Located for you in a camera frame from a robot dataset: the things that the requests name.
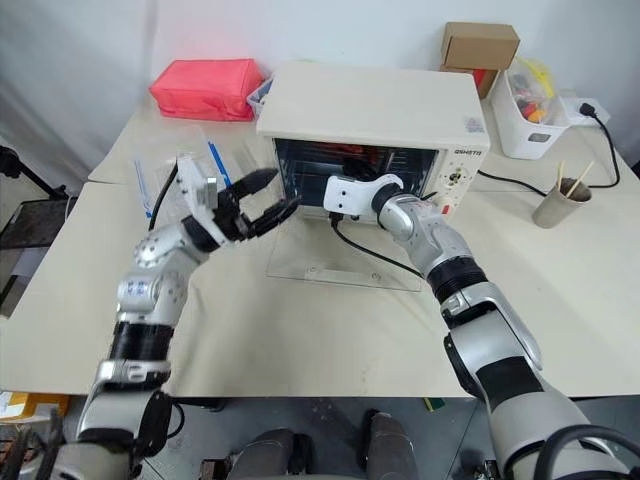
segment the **paper cup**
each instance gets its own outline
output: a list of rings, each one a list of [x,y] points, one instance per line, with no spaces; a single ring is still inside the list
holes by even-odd
[[[573,191],[571,198],[566,197],[574,182],[574,178],[563,178],[560,190],[558,190],[558,184],[553,187],[533,212],[532,218],[536,225],[542,228],[553,228],[591,200],[591,190],[582,182]]]

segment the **table surface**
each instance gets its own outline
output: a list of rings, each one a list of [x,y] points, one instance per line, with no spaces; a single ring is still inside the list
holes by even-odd
[[[486,171],[544,187],[553,183],[560,158],[576,172],[593,159],[598,164],[589,181],[609,178],[606,141],[597,130],[569,130],[539,161],[513,160],[501,155],[492,113],[485,113],[494,144]],[[223,158],[242,155],[246,168],[260,165],[264,145],[252,124],[195,123]],[[146,229],[132,182],[132,145],[140,135],[183,124],[143,106],[92,173],[91,180],[104,183],[85,185],[0,327],[1,389],[88,391],[111,341],[116,285]],[[588,206],[552,230],[530,220],[538,196],[484,178],[474,180],[451,219],[538,340],[547,379],[571,396],[640,393],[640,258],[634,255],[640,184],[620,163],[618,188],[595,192]],[[258,211],[274,195],[252,199],[248,209]],[[285,233],[281,228],[217,252],[196,271],[172,342],[170,393],[466,395],[444,353],[446,327],[426,284],[410,292],[276,278],[269,265]],[[372,235],[371,244],[384,235]],[[222,278],[228,271],[234,275]]]

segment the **wooden stick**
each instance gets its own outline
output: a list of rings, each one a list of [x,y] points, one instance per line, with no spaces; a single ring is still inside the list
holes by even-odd
[[[578,179],[575,182],[573,182],[573,185],[571,185],[571,188],[567,192],[567,198],[571,197],[571,194],[578,187],[578,184],[582,181],[582,179],[584,179],[584,177],[587,176],[587,173],[589,173],[589,170],[591,170],[591,167],[593,167],[593,161],[589,163],[589,165],[587,165],[587,168],[584,169],[584,171],[578,177]]]
[[[560,187],[562,187],[562,175],[564,174],[564,160],[562,160],[558,164],[558,191],[560,192]]]

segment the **white toaster oven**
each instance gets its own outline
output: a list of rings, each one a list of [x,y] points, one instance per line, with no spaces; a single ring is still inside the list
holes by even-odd
[[[331,175],[394,173],[449,214],[490,145],[471,75],[312,62],[276,72],[257,131],[287,197],[314,213]]]

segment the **red bag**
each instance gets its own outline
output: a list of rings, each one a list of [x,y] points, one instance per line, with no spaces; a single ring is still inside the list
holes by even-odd
[[[247,96],[263,80],[252,59],[175,60],[149,91],[167,117],[242,122],[253,119]]]

